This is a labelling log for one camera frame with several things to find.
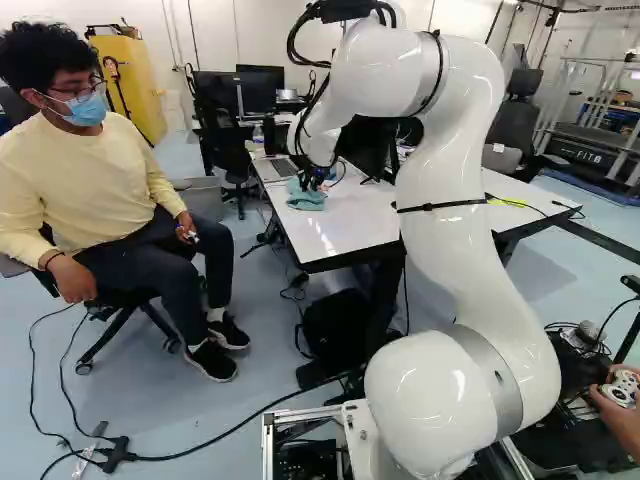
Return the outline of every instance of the eyeglasses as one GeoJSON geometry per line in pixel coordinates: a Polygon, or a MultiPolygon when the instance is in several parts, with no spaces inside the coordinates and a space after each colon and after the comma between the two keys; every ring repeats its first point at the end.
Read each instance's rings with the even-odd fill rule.
{"type": "Polygon", "coordinates": [[[79,102],[86,102],[91,98],[94,92],[105,93],[107,90],[107,81],[103,78],[100,78],[98,75],[91,75],[89,77],[89,84],[91,86],[76,89],[76,88],[49,88],[49,90],[53,90],[54,92],[66,93],[73,95],[73,97],[79,102]]]}

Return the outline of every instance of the yellow cabinet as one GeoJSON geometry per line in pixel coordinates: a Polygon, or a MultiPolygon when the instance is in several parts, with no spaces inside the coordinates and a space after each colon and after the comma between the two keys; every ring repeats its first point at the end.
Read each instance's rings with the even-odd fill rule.
{"type": "Polygon", "coordinates": [[[102,71],[107,79],[116,112],[126,116],[122,102],[124,98],[131,121],[153,145],[156,145],[167,133],[167,122],[162,113],[160,96],[144,41],[124,35],[92,35],[89,36],[89,42],[98,49],[102,71]],[[105,67],[105,57],[117,60],[120,74],[118,81],[105,67]],[[118,91],[118,82],[122,95],[118,91]]]}

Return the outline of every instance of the face mask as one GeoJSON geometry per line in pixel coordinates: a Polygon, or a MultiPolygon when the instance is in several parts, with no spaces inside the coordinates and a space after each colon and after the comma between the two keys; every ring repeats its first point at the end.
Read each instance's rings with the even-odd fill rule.
{"type": "Polygon", "coordinates": [[[100,125],[107,116],[107,106],[102,99],[102,95],[98,92],[93,92],[88,99],[82,102],[79,102],[77,98],[72,98],[66,102],[58,100],[57,98],[53,98],[53,100],[64,103],[69,107],[71,115],[61,115],[53,109],[50,110],[60,115],[67,122],[77,125],[78,127],[93,127],[95,125],[100,125]]]}

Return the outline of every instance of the black office chair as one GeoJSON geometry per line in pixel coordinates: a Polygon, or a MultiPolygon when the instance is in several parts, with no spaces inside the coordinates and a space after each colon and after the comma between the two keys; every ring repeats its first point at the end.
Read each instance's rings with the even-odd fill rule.
{"type": "MultiPolygon", "coordinates": [[[[37,111],[34,108],[30,108],[30,104],[9,87],[0,87],[0,105],[9,116],[12,127],[22,123],[37,111]]],[[[54,244],[53,232],[49,225],[44,224],[40,229],[40,234],[52,245],[54,244]]],[[[193,258],[193,254],[187,255],[185,253],[184,255],[189,260],[193,258]]],[[[60,297],[55,279],[50,272],[30,269],[26,265],[0,254],[0,274],[2,276],[13,277],[28,271],[31,271],[36,276],[51,296],[54,298],[60,297]]],[[[116,314],[116,316],[98,341],[78,359],[76,373],[88,375],[91,372],[95,355],[109,343],[138,308],[146,313],[151,321],[167,336],[163,348],[170,353],[177,353],[180,350],[178,335],[149,303],[151,299],[158,296],[159,293],[150,288],[139,288],[130,292],[99,288],[98,298],[91,302],[85,302],[90,315],[89,319],[98,319],[106,322],[112,315],[116,314]]]]}
{"type": "Polygon", "coordinates": [[[241,128],[236,119],[237,98],[226,98],[215,95],[216,91],[209,83],[204,84],[199,75],[208,72],[191,72],[187,76],[193,95],[196,118],[200,122],[200,151],[202,153],[205,173],[211,175],[213,167],[225,170],[225,181],[235,188],[223,188],[222,200],[236,199],[238,218],[245,218],[245,200],[254,187],[247,186],[250,178],[251,155],[244,142],[250,139],[247,129],[241,128]]]}
{"type": "Polygon", "coordinates": [[[500,105],[485,141],[488,146],[497,143],[511,150],[507,151],[506,155],[498,154],[492,159],[487,158],[492,150],[485,148],[483,164],[498,171],[501,169],[492,168],[492,163],[502,164],[500,166],[506,168],[502,173],[526,182],[531,181],[544,166],[544,159],[537,157],[533,149],[533,133],[540,109],[531,103],[531,97],[538,90],[542,74],[542,70],[535,69],[513,70],[507,85],[508,98],[500,105]],[[505,167],[505,159],[507,163],[511,159],[511,169],[509,165],[505,167]]]}

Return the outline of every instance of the yellow sweatshirt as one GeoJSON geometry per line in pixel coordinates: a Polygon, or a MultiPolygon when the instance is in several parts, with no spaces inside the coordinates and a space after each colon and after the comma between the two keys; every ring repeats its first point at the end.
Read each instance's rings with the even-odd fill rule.
{"type": "Polygon", "coordinates": [[[136,127],[108,113],[102,133],[85,137],[54,127],[41,113],[0,137],[0,252],[31,267],[53,247],[75,254],[123,238],[153,217],[187,208],[136,127]]]}

